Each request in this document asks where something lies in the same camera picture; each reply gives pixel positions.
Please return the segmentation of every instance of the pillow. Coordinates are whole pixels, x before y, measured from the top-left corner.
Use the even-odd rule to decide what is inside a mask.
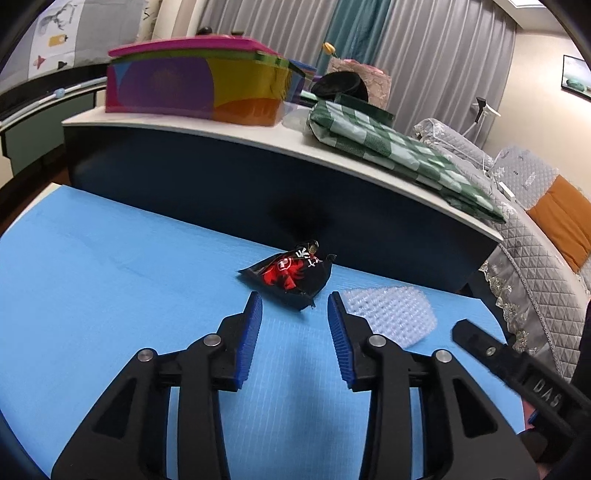
[[[558,175],[527,213],[577,273],[591,254],[591,203]]]
[[[507,185],[521,206],[528,210],[538,203],[554,183],[558,169],[529,150],[513,146],[499,152],[491,175],[496,181]]]

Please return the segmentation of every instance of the gray curtain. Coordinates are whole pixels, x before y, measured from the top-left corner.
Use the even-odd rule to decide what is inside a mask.
[[[411,134],[424,118],[463,133],[476,97],[498,109],[513,57],[516,24],[493,0],[395,0],[375,65],[392,76],[388,110]],[[493,119],[468,139],[483,146]]]
[[[209,0],[200,26],[244,30],[283,56],[315,65],[337,0]]]

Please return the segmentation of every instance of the pink lid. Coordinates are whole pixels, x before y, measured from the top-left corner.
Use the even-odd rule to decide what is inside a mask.
[[[220,50],[263,51],[271,55],[279,55],[261,42],[253,38],[232,37],[230,35],[198,35],[196,37],[168,38],[132,43],[114,48],[109,52],[111,57],[122,57],[134,53],[158,50],[181,50],[183,48],[218,48]]]

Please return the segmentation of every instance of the storage box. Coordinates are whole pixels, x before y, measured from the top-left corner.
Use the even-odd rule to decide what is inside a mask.
[[[163,113],[273,126],[304,73],[254,40],[208,35],[109,52],[107,112]]]

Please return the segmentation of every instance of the white shelf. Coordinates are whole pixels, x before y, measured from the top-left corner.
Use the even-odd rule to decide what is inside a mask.
[[[496,230],[452,207],[440,196],[419,185],[396,177],[381,167],[322,145],[311,134],[304,135],[299,131],[284,127],[281,123],[274,127],[245,127],[183,116],[106,113],[104,107],[80,113],[62,123],[65,127],[127,127],[165,130],[217,138],[276,151],[370,181],[438,210],[496,242],[503,241],[503,237]]]

